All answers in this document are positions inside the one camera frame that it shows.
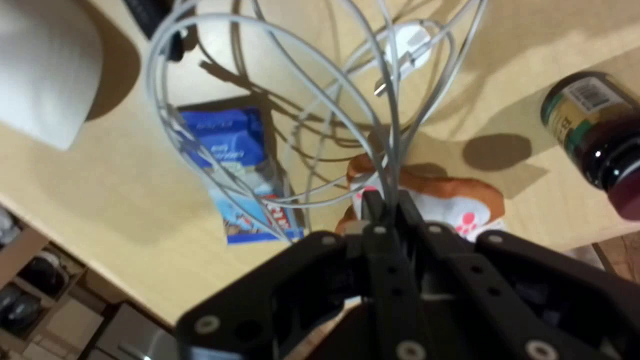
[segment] wire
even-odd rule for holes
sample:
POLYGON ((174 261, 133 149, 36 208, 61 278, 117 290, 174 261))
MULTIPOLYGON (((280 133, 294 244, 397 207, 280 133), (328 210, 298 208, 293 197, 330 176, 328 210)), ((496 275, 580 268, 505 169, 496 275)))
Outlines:
POLYGON ((374 35, 372 27, 369 25, 364 15, 360 13, 360 8, 352 0, 345 2, 350 8, 350 13, 355 15, 355 18, 359 21, 360 29, 364 30, 367 42, 352 53, 352 57, 347 61, 347 64, 342 69, 337 69, 323 53, 319 53, 315 46, 310 46, 309 42, 305 42, 296 35, 289 32, 286 29, 280 29, 280 27, 267 23, 258 0, 252 0, 252 2, 254 2, 256 18, 238 16, 238 15, 205 15, 205 16, 189 16, 184 21, 181 21, 181 18, 186 13, 190 13, 194 7, 198 7, 201 0, 176 2, 174 10, 169 15, 169 18, 159 27, 159 30, 153 39, 151 57, 148 57, 146 69, 144 69, 144 87, 146 87, 146 101, 153 106, 156 119, 162 123, 162 128, 164 128, 166 136, 171 138, 172 147, 182 154, 182 159, 190 164, 190 169, 197 171, 197 175, 201 175, 201 176, 205 175, 206 183, 211 183, 217 191, 220 191, 220 194, 225 194, 237 210, 243 210, 245 214, 248 214, 267 233, 271 233, 279 238, 286 238, 286 230, 273 219, 273 214, 269 212, 267 207, 305 208, 309 214, 310 208, 342 202, 356 193, 356 188, 352 188, 342 197, 310 202, 312 194, 324 193, 324 191, 334 188, 337 185, 345 183, 345 176, 340 176, 340 179, 328 180, 327 185, 323 185, 319 188, 312 188, 312 175, 317 173, 317 166, 321 162, 319 159, 324 153, 327 135, 333 128, 334 119, 339 119, 352 133, 352 136, 364 149, 364 153, 371 156, 371 161, 377 169, 377 173, 372 176, 379 176, 385 198, 391 204, 395 204, 398 183, 401 183, 401 166, 402 166, 402 161, 411 149, 411 143, 416 136, 416 133, 420 130, 420 127, 427 125, 428 119, 432 117, 432 113, 439 109, 439 105, 442 102, 445 95, 448 93, 454 76, 459 75, 460 64, 466 59, 468 49, 476 36, 481 18, 485 16, 487 0, 468 0, 446 27, 440 27, 439 23, 432 23, 432 21, 418 21, 423 27, 434 29, 434 35, 432 35, 430 42, 427 42, 423 49, 415 51, 412 57, 420 57, 420 54, 432 51, 442 41, 448 42, 451 54, 448 54, 448 61, 446 61, 445 71, 440 75, 440 80, 437 83, 432 95, 427 99, 424 106, 418 111, 415 125, 411 125, 408 128, 402 128, 402 130, 401 130, 401 109, 398 109, 401 106, 401 80, 402 80, 401 67, 398 67, 398 59, 401 59, 398 57, 398 42, 397 42, 398 39, 397 39, 397 25, 391 16, 386 0, 379 0, 379 10, 385 16, 385 30, 380 30, 379 35, 374 35), (471 13, 473 4, 476 4, 474 21, 471 25, 471 30, 468 30, 460 51, 454 53, 456 41, 453 36, 453 29, 459 23, 463 23, 463 18, 471 13), (217 161, 217 156, 212 156, 211 150, 206 150, 190 135, 190 130, 184 127, 181 113, 176 113, 169 102, 169 78, 166 78, 169 63, 164 57, 169 53, 169 41, 172 39, 172 35, 182 32, 186 29, 193 29, 193 27, 198 27, 205 23, 223 23, 223 21, 252 27, 252 29, 263 29, 267 35, 271 35, 273 42, 277 45, 277 49, 280 51, 284 61, 291 64, 296 78, 317 97, 315 102, 300 113, 300 117, 298 117, 300 127, 306 123, 306 119, 315 113, 315 109, 319 105, 324 105, 328 109, 328 113, 323 119, 323 138, 321 138, 321 147, 317 149, 317 159, 312 162, 312 173, 306 183, 305 194, 280 197, 279 200, 258 198, 256 193, 238 175, 230 173, 225 164, 220 164, 217 161), (298 46, 302 53, 312 57, 321 67, 324 67, 333 75, 334 80, 328 87, 321 89, 305 72, 305 69, 289 54, 289 51, 283 46, 280 39, 294 42, 294 46, 298 46), (382 51, 380 51, 380 42, 385 39, 388 39, 388 45, 391 45, 391 61, 388 63, 391 63, 393 71, 388 69, 388 63, 385 61, 382 51), (380 123, 379 114, 371 109, 371 105, 367 102, 362 93, 350 80, 350 76, 364 75, 374 64, 379 64, 379 69, 382 72, 382 80, 388 90, 391 119, 393 119, 393 133, 391 133, 388 140, 385 140, 382 123, 380 123), (374 153, 372 144, 367 140, 367 136, 362 135, 359 125, 355 125, 355 121, 340 109, 339 101, 340 101, 342 90, 348 90, 350 99, 359 105, 359 109, 372 123, 374 136, 379 138, 380 144, 385 144, 382 159, 380 159, 380 154, 374 153), (206 162, 211 162, 214 173, 201 171, 193 162, 193 159, 189 156, 189 150, 198 153, 206 162), (263 204, 264 207, 263 212, 267 214, 271 225, 263 222, 252 212, 243 208, 237 202, 237 197, 248 197, 250 200, 263 204))
MULTIPOLYGON (((171 16, 171 21, 174 21, 174 18, 179 18, 179 16, 182 16, 181 13, 186 13, 186 10, 190 10, 190 7, 194 7, 194 4, 198 4, 198 0, 194 0, 194 2, 186 2, 186 4, 182 4, 182 7, 179 7, 176 8, 176 13, 171 16)), ((181 30, 184 30, 184 29, 189 29, 189 27, 194 27, 194 25, 198 25, 198 23, 205 23, 205 21, 237 21, 237 23, 247 23, 247 25, 256 25, 256 27, 269 27, 269 25, 264 25, 264 23, 258 23, 258 21, 254 21, 254 18, 247 18, 247 16, 233 16, 233 15, 211 15, 211 16, 194 16, 194 18, 189 18, 189 21, 182 21, 182 23, 176 23, 176 25, 171 25, 171 23, 166 23, 166 25, 171 25, 169 29, 164 29, 164 27, 161 27, 162 30, 161 32, 156 32, 159 36, 155 36, 155 42, 153 42, 153 54, 151 54, 151 67, 146 69, 146 89, 151 90, 151 97, 148 99, 153 99, 155 101, 155 111, 156 111, 156 117, 162 121, 162 123, 171 123, 169 121, 169 106, 166 106, 166 64, 162 67, 162 72, 161 72, 161 89, 164 89, 161 95, 156 93, 156 87, 155 87, 155 72, 159 72, 156 69, 159 69, 159 59, 162 59, 161 54, 162 54, 162 51, 166 51, 166 39, 171 39, 174 32, 181 32, 181 30)), ((271 32, 283 32, 283 35, 286 35, 286 36, 291 36, 291 39, 294 39, 296 41, 296 36, 294 35, 289 35, 286 30, 283 30, 283 29, 277 29, 277 27, 273 27, 271 29, 271 32)), ((367 149, 367 153, 374 159, 374 153, 372 153, 372 149, 371 149, 371 144, 367 143, 367 138, 362 136, 362 133, 359 135, 359 128, 355 128, 350 123, 348 123, 348 117, 345 117, 345 114, 340 114, 342 111, 340 109, 337 109, 337 106, 333 106, 330 102, 328 102, 328 106, 339 114, 339 117, 342 117, 342 123, 356 135, 356 138, 360 140, 360 144, 367 149)), ((214 156, 211 156, 209 154, 209 150, 206 149, 202 149, 201 147, 201 153, 202 153, 202 159, 206 159, 209 162, 212 162, 217 169, 220 169, 220 175, 228 180, 228 183, 237 183, 243 191, 247 191, 256 202, 261 202, 254 194, 252 194, 252 191, 240 180, 240 179, 237 179, 234 175, 230 175, 223 164, 219 164, 217 162, 217 159, 214 156)))
POLYGON ((439 105, 442 102, 445 95, 448 93, 448 89, 453 87, 453 80, 456 78, 468 51, 471 45, 476 39, 481 21, 485 18, 487 13, 487 0, 471 0, 465 4, 465 8, 454 16, 453 23, 448 23, 434 39, 440 41, 442 36, 453 36, 453 29, 463 21, 463 16, 471 10, 471 4, 476 2, 476 16, 473 18, 471 30, 466 32, 466 39, 456 54, 454 61, 448 63, 448 67, 445 69, 445 75, 440 76, 440 83, 437 84, 437 89, 432 90, 432 97, 428 99, 427 106, 423 109, 423 113, 416 117, 416 123, 412 125, 412 128, 408 130, 408 135, 405 136, 401 150, 398 150, 398 161, 405 162, 406 153, 412 144, 412 140, 416 138, 418 130, 428 123, 428 119, 432 117, 432 113, 439 109, 439 105))
MULTIPOLYGON (((258 0, 252 0, 254 4, 254 13, 258 16, 258 21, 264 23, 264 15, 263 8, 258 4, 258 0)), ((284 57, 284 61, 294 69, 294 75, 300 78, 300 83, 315 93, 340 121, 342 125, 352 130, 352 135, 359 138, 359 143, 364 147, 367 154, 372 159, 372 164, 377 166, 379 175, 385 175, 382 164, 379 162, 377 153, 372 150, 372 147, 369 144, 369 140, 364 138, 364 135, 360 133, 360 128, 348 119, 348 114, 342 113, 342 109, 328 99, 328 95, 300 69, 300 64, 286 53, 286 49, 283 46, 283 42, 277 39, 277 35, 271 30, 271 27, 267 27, 273 42, 277 45, 277 49, 280 51, 280 54, 284 57)), ((333 72, 333 76, 352 95, 352 99, 356 101, 356 105, 367 113, 367 117, 371 119, 371 123, 374 125, 374 133, 379 136, 379 143, 385 143, 382 133, 382 123, 379 119, 379 114, 372 111, 372 106, 367 102, 367 99, 362 97, 362 93, 355 87, 355 83, 345 76, 345 72, 340 72, 323 53, 319 53, 315 46, 310 46, 309 42, 305 42, 302 39, 298 39, 296 35, 284 30, 284 36, 293 36, 291 41, 302 45, 302 49, 310 51, 309 54, 315 57, 321 64, 327 64, 327 69, 333 72)), ((385 197, 393 197, 393 188, 391 185, 382 183, 382 194, 385 197)))
POLYGON ((166 59, 161 57, 162 53, 169 51, 169 39, 174 35, 171 29, 174 25, 176 18, 184 16, 189 10, 193 10, 201 0, 190 0, 184 2, 181 7, 174 8, 174 13, 171 13, 171 16, 159 27, 155 39, 153 39, 153 46, 151 46, 151 59, 146 64, 146 93, 148 93, 148 101, 153 101, 153 111, 156 111, 156 117, 162 121, 162 128, 166 130, 166 136, 171 138, 171 143, 174 144, 174 149, 182 154, 182 159, 189 161, 189 164, 193 164, 193 169, 198 169, 190 156, 184 154, 182 150, 182 143, 176 138, 176 135, 182 135, 190 140, 190 149, 197 149, 198 154, 209 161, 212 164, 212 169, 220 171, 223 180, 226 180, 228 185, 237 185, 240 187, 245 193, 230 193, 228 187, 220 187, 220 183, 206 171, 198 173, 201 179, 205 175, 205 179, 214 185, 217 191, 223 193, 223 197, 226 197, 226 200, 240 212, 248 214, 263 230, 271 233, 277 238, 289 238, 284 229, 273 219, 273 214, 269 210, 264 210, 267 219, 271 220, 273 227, 264 225, 261 219, 256 219, 254 214, 250 214, 245 207, 238 204, 238 200, 233 194, 243 194, 252 198, 256 204, 261 204, 261 198, 252 193, 250 187, 247 187, 238 176, 234 176, 233 173, 226 171, 226 166, 223 166, 202 144, 198 144, 190 133, 186 128, 182 128, 182 123, 172 123, 171 117, 176 121, 181 119, 181 114, 176 111, 172 111, 166 102, 169 99, 169 87, 166 87, 166 59), (162 63, 161 69, 161 97, 164 102, 161 102, 159 97, 159 89, 155 84, 156 75, 159 75, 159 61, 162 63))
MULTIPOLYGON (((395 102, 397 106, 391 106, 391 113, 393 113, 393 133, 391 133, 391 149, 393 149, 393 154, 391 156, 391 183, 393 183, 393 188, 395 188, 395 194, 398 193, 401 188, 401 161, 398 161, 398 154, 397 154, 397 149, 401 147, 401 57, 398 57, 398 36, 397 36, 397 27, 395 27, 395 21, 393 21, 393 15, 386 7, 386 0, 379 0, 379 10, 385 18, 385 29, 388 32, 388 49, 391 49, 391 63, 393 63, 393 93, 388 93, 388 101, 391 105, 395 102)), ((397 208, 397 202, 398 202, 398 194, 391 200, 391 208, 395 210, 397 208)))

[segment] white label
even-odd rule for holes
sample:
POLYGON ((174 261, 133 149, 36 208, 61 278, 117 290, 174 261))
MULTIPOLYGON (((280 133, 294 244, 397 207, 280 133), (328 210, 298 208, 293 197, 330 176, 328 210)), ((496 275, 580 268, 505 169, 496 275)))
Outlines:
MULTIPOLYGON (((372 176, 364 185, 352 183, 352 188, 360 188, 352 197, 352 207, 355 207, 356 217, 362 219, 362 194, 369 191, 380 193, 380 188, 382 188, 380 179, 372 176)), ((434 194, 423 194, 423 193, 415 193, 415 191, 402 188, 402 187, 401 187, 401 191, 406 191, 412 197, 412 200, 424 220, 445 222, 471 242, 476 242, 476 237, 482 230, 507 229, 502 220, 495 220, 489 225, 493 214, 491 214, 489 207, 476 198, 468 198, 468 197, 439 198, 434 194)))
POLYGON ((611 105, 624 102, 614 90, 611 90, 594 76, 566 87, 563 95, 577 102, 587 114, 598 113, 611 105))

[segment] blue package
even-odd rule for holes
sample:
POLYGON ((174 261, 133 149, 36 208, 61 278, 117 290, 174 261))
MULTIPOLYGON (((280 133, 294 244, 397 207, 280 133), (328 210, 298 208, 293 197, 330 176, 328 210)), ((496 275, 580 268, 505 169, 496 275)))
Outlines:
MULTIPOLYGON (((240 164, 234 169, 238 176, 258 194, 258 198, 277 200, 284 194, 283 175, 275 161, 264 149, 264 128, 258 109, 230 109, 230 111, 182 111, 186 128, 197 136, 197 140, 212 153, 220 164, 240 164)), ((194 153, 189 156, 202 171, 212 171, 212 166, 194 153)), ((267 233, 261 225, 271 225, 264 207, 248 197, 234 197, 240 204, 238 210, 230 198, 226 198, 219 188, 211 188, 211 198, 219 207, 228 244, 264 242, 277 240, 275 235, 267 233)), ((294 212, 291 208, 269 207, 271 217, 284 229, 291 240, 302 238, 302 229, 298 229, 294 212)))

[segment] black metal bracket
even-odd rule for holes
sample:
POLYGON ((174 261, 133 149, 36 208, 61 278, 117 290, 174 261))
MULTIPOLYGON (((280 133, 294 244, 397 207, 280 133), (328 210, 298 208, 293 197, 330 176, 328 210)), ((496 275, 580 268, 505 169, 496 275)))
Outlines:
POLYGON ((176 326, 182 358, 283 358, 362 302, 312 358, 640 358, 640 289, 487 233, 423 222, 408 194, 388 220, 364 197, 362 235, 315 233, 205 301, 176 326))

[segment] white object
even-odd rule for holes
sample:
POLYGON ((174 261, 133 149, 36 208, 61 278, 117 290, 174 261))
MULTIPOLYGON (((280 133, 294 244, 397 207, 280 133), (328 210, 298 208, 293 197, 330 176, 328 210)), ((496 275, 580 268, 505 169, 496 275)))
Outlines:
MULTIPOLYGON (((388 39, 386 42, 386 49, 385 49, 385 61, 388 64, 395 64, 398 67, 398 75, 401 75, 401 83, 412 75, 415 71, 423 69, 430 54, 432 54, 432 49, 430 49, 430 41, 432 36, 428 35, 428 30, 420 25, 402 25, 402 27, 397 27, 395 32, 397 36, 397 51, 398 51, 398 64, 395 64, 395 53, 393 53, 393 39, 388 39)), ((385 80, 379 80, 377 83, 377 90, 374 90, 377 97, 382 97, 386 95, 386 83, 385 80)))
MULTIPOLYGON (((372 176, 362 185, 355 183, 352 191, 356 191, 352 194, 352 208, 356 219, 362 219, 362 194, 369 191, 380 193, 380 176, 372 176)), ((439 198, 405 187, 401 187, 401 191, 408 193, 408 197, 415 200, 423 220, 448 225, 471 242, 476 242, 476 238, 487 230, 507 230, 505 220, 493 220, 491 208, 476 198, 439 198)))
POLYGON ((72 0, 0 0, 0 123, 69 150, 92 109, 101 36, 72 0))

